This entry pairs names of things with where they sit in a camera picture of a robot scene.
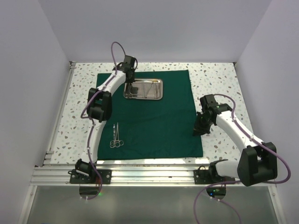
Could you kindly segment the steel hemostat clamp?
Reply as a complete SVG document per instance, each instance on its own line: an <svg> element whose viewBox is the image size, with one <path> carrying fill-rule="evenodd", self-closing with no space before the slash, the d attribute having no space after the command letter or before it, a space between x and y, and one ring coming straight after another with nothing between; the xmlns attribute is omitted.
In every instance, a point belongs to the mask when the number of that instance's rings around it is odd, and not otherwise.
<svg viewBox="0 0 299 224"><path fill-rule="evenodd" d="M115 135L115 140L114 140L114 146L115 147L121 147L124 145L124 141L120 140L119 138L119 123L116 125L116 135Z"/></svg>

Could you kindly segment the steel surgical scissors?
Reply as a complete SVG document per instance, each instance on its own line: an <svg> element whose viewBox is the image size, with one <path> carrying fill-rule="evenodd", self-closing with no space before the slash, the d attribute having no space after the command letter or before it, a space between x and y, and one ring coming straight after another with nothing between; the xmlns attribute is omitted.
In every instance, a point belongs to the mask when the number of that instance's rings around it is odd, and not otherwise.
<svg viewBox="0 0 299 224"><path fill-rule="evenodd" d="M116 145L117 145L116 138L117 138L117 128L116 128L116 125L113 124L113 140L110 141L110 147L111 148L116 147Z"/></svg>

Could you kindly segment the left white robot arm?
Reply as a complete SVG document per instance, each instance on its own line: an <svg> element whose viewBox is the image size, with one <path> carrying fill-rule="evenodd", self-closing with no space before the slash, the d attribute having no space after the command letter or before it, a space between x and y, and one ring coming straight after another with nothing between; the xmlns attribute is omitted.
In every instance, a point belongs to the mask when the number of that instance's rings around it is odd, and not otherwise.
<svg viewBox="0 0 299 224"><path fill-rule="evenodd" d="M97 88L88 92L87 105L81 113L82 119L89 119L92 124L86 140L86 149L75 164L75 170L86 183L92 183L97 178L95 163L97 161L98 145L106 122L112 115L112 96L124 83L135 81L135 70L138 61L133 56L124 56L123 62L114 65L112 74Z"/></svg>

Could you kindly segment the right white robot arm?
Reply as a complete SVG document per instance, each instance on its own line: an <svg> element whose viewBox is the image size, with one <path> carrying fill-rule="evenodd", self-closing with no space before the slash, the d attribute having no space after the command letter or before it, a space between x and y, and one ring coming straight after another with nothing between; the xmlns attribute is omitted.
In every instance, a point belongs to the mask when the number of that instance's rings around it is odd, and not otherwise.
<svg viewBox="0 0 299 224"><path fill-rule="evenodd" d="M273 180L278 175L277 151L271 142L264 142L240 124L234 108L219 104L214 95L200 98L202 110L197 113L193 127L194 136L210 134L212 126L218 126L240 150L238 161L228 159L213 161L207 170L198 169L200 178L213 183L239 179L245 186Z"/></svg>

